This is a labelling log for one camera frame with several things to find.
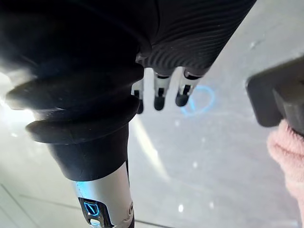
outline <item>pink towel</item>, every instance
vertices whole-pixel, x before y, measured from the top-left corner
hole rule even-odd
[[[285,173],[286,187],[298,200],[304,221],[304,138],[283,120],[268,138],[268,150]]]

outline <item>white floor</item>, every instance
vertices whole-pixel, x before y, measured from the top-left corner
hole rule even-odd
[[[296,202],[266,151],[270,129],[256,123],[245,81],[304,54],[303,21],[303,0],[258,0],[183,109],[174,104],[181,72],[159,113],[146,71],[145,111],[130,123],[129,138],[138,221],[174,228],[300,227]],[[9,87],[1,76],[0,93]],[[0,227],[87,227],[69,180],[46,146],[26,135],[31,120],[29,111],[1,102]]]

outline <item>robotic hand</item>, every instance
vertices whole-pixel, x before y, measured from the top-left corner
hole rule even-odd
[[[0,70],[15,86],[7,103],[34,112],[27,131],[48,144],[92,227],[134,227],[128,123],[143,111],[143,69],[155,71],[161,110],[184,67],[185,105],[255,1],[1,1]]]
[[[158,111],[165,106],[166,94],[169,89],[171,76],[174,69],[154,70],[154,108]],[[207,73],[206,69],[194,69],[183,67],[183,75],[180,78],[179,88],[177,91],[175,103],[177,106],[185,106],[188,102],[189,96],[192,94],[200,79]],[[137,113],[143,112],[143,79],[134,83],[132,86],[132,95],[138,97],[140,105]]]

